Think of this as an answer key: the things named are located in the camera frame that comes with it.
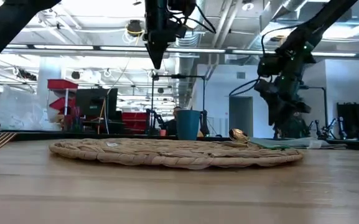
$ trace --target black monitor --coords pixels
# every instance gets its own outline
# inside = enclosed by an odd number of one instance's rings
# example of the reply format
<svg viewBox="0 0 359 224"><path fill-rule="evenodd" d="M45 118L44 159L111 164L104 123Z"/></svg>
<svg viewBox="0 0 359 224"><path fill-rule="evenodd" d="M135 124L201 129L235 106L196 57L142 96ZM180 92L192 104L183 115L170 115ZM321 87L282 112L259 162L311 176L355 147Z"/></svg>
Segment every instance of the black monitor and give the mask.
<svg viewBox="0 0 359 224"><path fill-rule="evenodd" d="M109 95L107 95L108 91L103 88L77 90L75 101L76 105L80 107L81 114L99 117L103 100L106 99L106 114L109 119L114 119L116 116L118 89L111 89Z"/></svg>

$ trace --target wooden table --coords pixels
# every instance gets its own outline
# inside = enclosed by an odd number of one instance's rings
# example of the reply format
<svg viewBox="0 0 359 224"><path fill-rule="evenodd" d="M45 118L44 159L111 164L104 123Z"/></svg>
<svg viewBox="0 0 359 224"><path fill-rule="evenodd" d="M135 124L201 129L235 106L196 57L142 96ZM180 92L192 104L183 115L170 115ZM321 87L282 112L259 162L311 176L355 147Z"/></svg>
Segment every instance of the wooden table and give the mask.
<svg viewBox="0 0 359 224"><path fill-rule="evenodd" d="M307 151L273 168L127 167L0 150L0 224L357 223L359 151Z"/></svg>

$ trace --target woven placemat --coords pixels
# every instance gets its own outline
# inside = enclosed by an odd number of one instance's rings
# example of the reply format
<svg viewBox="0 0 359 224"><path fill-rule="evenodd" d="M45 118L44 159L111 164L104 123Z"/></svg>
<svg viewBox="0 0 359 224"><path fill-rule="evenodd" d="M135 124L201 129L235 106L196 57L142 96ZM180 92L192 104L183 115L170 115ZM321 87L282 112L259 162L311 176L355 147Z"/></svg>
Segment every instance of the woven placemat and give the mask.
<svg viewBox="0 0 359 224"><path fill-rule="evenodd" d="M156 139L64 140L49 146L52 152L72 159L99 160L129 166L163 165L186 169L209 166L275 166L301 160L295 149L263 149L238 142L173 141Z"/></svg>

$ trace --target blue cup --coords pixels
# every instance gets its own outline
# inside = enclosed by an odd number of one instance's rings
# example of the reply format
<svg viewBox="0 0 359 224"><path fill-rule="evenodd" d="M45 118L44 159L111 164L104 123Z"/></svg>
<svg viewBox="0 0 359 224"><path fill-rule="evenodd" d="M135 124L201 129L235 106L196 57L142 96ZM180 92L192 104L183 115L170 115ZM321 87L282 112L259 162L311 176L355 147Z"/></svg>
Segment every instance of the blue cup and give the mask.
<svg viewBox="0 0 359 224"><path fill-rule="evenodd" d="M200 112L194 110L177 111L177 135L179 140L197 140Z"/></svg>

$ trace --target doorway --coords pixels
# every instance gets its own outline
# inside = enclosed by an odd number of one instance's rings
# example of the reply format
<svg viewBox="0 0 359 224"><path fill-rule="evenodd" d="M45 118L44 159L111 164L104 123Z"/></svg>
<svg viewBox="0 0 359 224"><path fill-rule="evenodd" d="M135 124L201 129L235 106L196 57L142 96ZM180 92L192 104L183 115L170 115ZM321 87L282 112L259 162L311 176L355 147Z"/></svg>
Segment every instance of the doorway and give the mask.
<svg viewBox="0 0 359 224"><path fill-rule="evenodd" d="M253 126L253 98L229 97L229 129L240 129L252 137Z"/></svg>

